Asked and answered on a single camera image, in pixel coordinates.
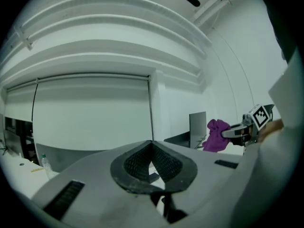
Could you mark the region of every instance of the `computer monitor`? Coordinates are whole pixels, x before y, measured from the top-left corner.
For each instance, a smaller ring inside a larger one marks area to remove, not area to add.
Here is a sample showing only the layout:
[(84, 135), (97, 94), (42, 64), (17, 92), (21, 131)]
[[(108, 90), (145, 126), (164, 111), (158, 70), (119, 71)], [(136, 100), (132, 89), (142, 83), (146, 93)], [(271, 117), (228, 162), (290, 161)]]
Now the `computer monitor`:
[(21, 140), (18, 135), (10, 130), (4, 130), (4, 139), (6, 147), (9, 150), (14, 151), (17, 154), (21, 153), (21, 157), (24, 158)]
[(189, 114), (190, 148), (196, 149), (207, 135), (206, 112)]

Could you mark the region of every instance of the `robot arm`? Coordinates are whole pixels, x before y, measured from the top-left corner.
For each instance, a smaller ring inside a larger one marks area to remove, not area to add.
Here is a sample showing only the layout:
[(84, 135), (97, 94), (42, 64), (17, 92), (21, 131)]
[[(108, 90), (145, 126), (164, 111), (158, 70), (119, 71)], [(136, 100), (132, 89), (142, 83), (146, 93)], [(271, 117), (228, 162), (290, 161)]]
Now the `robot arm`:
[(231, 129), (221, 133), (223, 138), (231, 139), (234, 145), (246, 146), (257, 141), (259, 131), (272, 121), (272, 108), (270, 105), (256, 105), (249, 113), (243, 115), (241, 123), (231, 126)]

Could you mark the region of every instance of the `ceiling beam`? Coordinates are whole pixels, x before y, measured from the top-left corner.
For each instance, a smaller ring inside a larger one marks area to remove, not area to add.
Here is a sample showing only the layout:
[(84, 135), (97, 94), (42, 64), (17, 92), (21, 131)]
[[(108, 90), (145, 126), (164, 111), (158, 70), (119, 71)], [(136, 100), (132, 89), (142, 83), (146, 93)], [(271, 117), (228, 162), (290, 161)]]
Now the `ceiling beam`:
[(198, 19), (196, 19), (193, 23), (200, 27), (203, 23), (205, 23), (208, 19), (210, 19), (215, 13), (217, 13), (222, 7), (224, 7), (226, 4), (231, 3), (232, 0), (222, 0), (219, 4), (214, 6), (213, 8), (209, 9), (208, 11), (205, 10), (205, 12), (200, 16)]
[(192, 23), (194, 23), (208, 8), (210, 8), (214, 3), (218, 0), (208, 0), (190, 19)]

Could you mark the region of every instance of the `gray surface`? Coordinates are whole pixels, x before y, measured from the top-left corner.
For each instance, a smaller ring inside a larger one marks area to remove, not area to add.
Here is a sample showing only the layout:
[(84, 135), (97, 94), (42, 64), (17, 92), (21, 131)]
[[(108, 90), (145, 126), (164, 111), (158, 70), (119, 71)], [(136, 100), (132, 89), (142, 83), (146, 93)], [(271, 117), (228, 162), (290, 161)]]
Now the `gray surface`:
[(94, 153), (102, 151), (81, 151), (81, 150), (66, 150), (53, 148), (43, 144), (36, 143), (36, 150), (39, 163), (41, 164), (42, 154), (46, 154), (53, 171), (62, 172), (76, 161)]
[[(77, 161), (42, 187), (34, 196), (33, 201), (44, 208), (71, 180), (78, 180), (85, 183), (85, 186), (62, 218), (64, 223), (74, 227), (102, 225), (103, 227), (136, 228), (147, 224), (148, 220), (150, 227), (168, 226), (169, 224), (159, 215), (148, 195), (127, 193), (116, 184), (110, 174), (112, 161), (118, 155), (141, 143), (143, 142), (96, 153)], [(192, 158), (198, 166), (198, 175), (190, 187), (184, 192), (173, 195), (176, 208), (189, 214), (184, 220), (191, 219), (192, 214), (204, 206), (209, 198), (218, 199), (221, 192), (231, 192), (225, 188), (225, 185), (239, 167), (231, 169), (216, 165), (214, 161), (220, 159), (240, 162), (243, 159), (242, 156), (204, 152), (170, 143), (160, 143)], [(234, 187), (238, 196), (230, 197), (231, 204), (237, 202), (247, 179), (242, 177), (241, 182), (243, 185), (239, 188)], [(176, 226), (179, 223), (176, 222), (170, 226)]]
[(182, 133), (164, 140), (167, 143), (176, 144), (183, 147), (190, 147), (190, 132)]
[(302, 127), (285, 127), (262, 143), (253, 175), (237, 202), (233, 227), (248, 226), (278, 198), (289, 182), (301, 155), (302, 134)]
[(233, 226), (232, 224), (236, 212), (235, 206), (243, 194), (244, 189), (248, 185), (253, 173), (253, 169), (258, 158), (258, 150), (259, 144), (253, 144), (248, 147), (241, 159), (241, 162), (230, 175), (229, 179), (227, 179), (222, 185), (218, 186), (216, 190), (213, 190), (204, 199), (201, 199), (198, 195), (197, 198), (199, 199), (200, 204), (196, 207), (196, 210), (193, 210), (191, 216), (174, 224), (174, 227), (247, 227), (243, 224), (240, 224), (240, 226)]
[(207, 135), (206, 112), (189, 114), (190, 148), (195, 149)]

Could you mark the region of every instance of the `white table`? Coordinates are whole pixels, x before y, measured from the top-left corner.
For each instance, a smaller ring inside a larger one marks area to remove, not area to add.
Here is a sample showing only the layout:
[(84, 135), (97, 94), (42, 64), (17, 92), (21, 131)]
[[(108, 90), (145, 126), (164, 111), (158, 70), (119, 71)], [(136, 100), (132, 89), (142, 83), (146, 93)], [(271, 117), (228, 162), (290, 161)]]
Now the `white table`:
[(0, 151), (0, 165), (10, 186), (29, 199), (49, 181), (44, 169), (32, 172), (41, 166), (21, 158), (14, 152), (6, 151), (4, 155), (2, 154), (3, 151)]

